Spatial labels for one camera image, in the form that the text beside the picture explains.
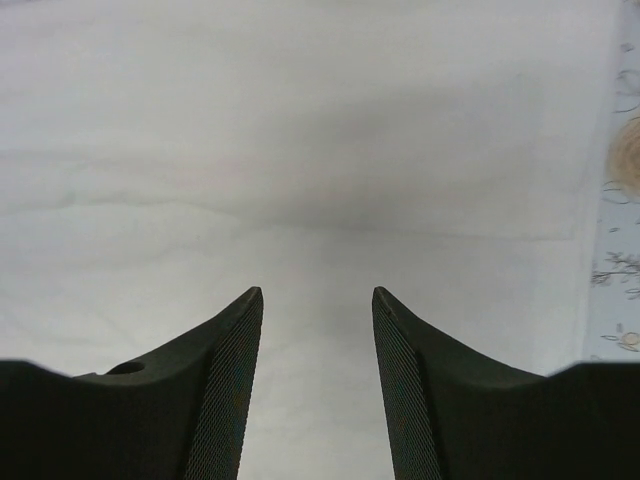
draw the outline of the white sheet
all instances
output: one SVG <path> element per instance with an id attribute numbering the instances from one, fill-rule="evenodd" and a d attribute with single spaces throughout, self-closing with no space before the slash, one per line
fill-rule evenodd
<path id="1" fill-rule="evenodd" d="M 617 7 L 0 7 L 0 352 L 104 371 L 261 285 L 240 478 L 391 478 L 374 286 L 578 358 Z"/>

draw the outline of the tree drawing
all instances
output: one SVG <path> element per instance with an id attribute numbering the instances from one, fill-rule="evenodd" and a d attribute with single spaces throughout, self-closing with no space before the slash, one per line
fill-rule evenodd
<path id="1" fill-rule="evenodd" d="M 636 283 L 638 287 L 625 290 L 629 300 L 640 300 L 640 255 L 626 255 L 622 252 L 607 252 L 605 261 L 610 268 L 605 271 L 597 270 L 591 275 L 592 286 L 608 287 L 619 280 L 620 283 Z"/>

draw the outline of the white fabric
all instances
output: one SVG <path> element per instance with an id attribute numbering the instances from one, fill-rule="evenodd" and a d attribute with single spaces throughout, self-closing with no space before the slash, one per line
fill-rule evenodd
<path id="1" fill-rule="evenodd" d="M 257 284 L 240 478 L 391 478 L 376 285 L 511 365 L 577 359 L 617 7 L 0 6 L 2 356 L 101 372 Z"/>

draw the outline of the screw hole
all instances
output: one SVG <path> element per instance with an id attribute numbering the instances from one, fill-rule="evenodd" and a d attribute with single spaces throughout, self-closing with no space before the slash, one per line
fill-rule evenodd
<path id="1" fill-rule="evenodd" d="M 107 375 L 127 375 L 129 373 L 136 373 L 144 370 L 144 363 L 142 362 L 125 362 L 121 363 L 117 367 L 112 368 L 107 372 Z"/>

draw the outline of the patterned tablecloth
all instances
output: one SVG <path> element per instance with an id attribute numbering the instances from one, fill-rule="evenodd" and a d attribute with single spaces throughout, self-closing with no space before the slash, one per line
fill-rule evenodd
<path id="1" fill-rule="evenodd" d="M 640 5 L 625 1 L 611 138 L 640 116 Z M 593 259 L 585 358 L 640 361 L 640 198 L 605 175 Z"/>

